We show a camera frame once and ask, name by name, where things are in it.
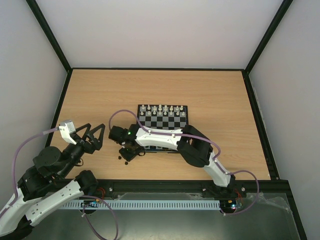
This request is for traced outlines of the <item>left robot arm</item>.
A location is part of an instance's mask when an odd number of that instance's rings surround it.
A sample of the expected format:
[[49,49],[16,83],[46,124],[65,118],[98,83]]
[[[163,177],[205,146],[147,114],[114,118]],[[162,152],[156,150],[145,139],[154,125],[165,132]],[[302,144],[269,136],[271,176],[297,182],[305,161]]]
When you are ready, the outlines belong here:
[[66,120],[38,134],[44,136],[58,131],[68,146],[63,151],[55,146],[45,147],[33,158],[33,166],[19,180],[12,181],[14,193],[0,211],[2,240],[22,240],[67,202],[95,193],[98,180],[90,170],[81,171],[61,188],[57,182],[80,166],[84,154],[93,154],[102,148],[105,128],[103,123],[96,127],[87,123],[76,128],[71,120]]

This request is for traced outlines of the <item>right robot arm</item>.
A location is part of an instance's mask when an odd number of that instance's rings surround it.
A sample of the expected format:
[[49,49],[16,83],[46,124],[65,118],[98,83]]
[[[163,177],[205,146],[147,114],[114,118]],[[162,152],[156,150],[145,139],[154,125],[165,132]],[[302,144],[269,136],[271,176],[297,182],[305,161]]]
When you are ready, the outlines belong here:
[[218,160],[220,148],[215,153],[214,143],[192,125],[179,129],[154,129],[139,124],[128,129],[113,126],[108,138],[122,146],[119,153],[128,162],[145,147],[167,148],[177,151],[187,164],[204,169],[222,195],[229,196],[236,189],[234,175]]

